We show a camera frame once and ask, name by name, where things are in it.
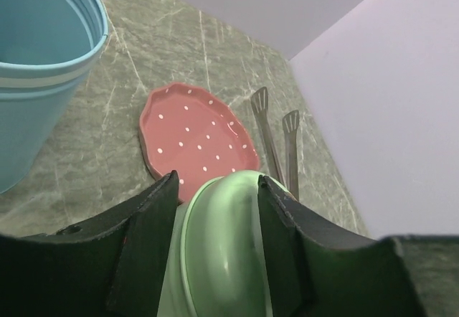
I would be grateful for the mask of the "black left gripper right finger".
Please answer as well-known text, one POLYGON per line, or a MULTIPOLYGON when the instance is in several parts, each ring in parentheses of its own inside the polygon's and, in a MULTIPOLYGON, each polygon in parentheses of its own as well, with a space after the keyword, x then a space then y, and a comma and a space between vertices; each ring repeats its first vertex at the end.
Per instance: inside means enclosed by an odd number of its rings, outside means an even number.
POLYGON ((426 316, 394 240, 333 224, 268 176, 257 203, 274 316, 426 316))

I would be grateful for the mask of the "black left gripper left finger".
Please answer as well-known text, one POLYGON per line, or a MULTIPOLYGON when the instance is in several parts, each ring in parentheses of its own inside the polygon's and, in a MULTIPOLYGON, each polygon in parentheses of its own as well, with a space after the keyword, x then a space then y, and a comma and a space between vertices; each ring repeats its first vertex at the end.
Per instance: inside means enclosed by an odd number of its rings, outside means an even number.
POLYGON ((1 236, 3 316, 156 316, 179 178, 52 235, 1 236))

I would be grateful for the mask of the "green round lid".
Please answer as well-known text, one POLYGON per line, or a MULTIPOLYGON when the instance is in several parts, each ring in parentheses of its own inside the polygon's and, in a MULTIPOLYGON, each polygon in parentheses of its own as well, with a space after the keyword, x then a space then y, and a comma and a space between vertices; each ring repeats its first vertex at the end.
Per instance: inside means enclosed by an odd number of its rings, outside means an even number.
POLYGON ((257 203, 261 172, 207 181, 191 199, 180 268, 192 316, 271 316, 257 203))

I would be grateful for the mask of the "blue cylindrical container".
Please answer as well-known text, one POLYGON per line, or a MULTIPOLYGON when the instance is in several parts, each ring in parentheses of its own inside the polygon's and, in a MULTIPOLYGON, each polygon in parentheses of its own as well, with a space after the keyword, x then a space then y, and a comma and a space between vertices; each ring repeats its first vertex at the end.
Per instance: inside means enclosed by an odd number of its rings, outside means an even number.
POLYGON ((1 190, 29 172, 108 39, 101 0, 1 0, 1 190))

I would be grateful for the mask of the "green cylindrical container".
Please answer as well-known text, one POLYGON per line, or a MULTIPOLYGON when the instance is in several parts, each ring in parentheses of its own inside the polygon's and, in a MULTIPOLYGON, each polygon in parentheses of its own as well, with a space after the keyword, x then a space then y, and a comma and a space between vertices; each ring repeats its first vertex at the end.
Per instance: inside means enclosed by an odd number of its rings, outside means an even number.
POLYGON ((193 304, 186 294, 187 280, 181 268, 181 230, 187 206, 182 204, 176 210, 174 230, 171 236, 169 256, 157 316, 195 316, 193 304))

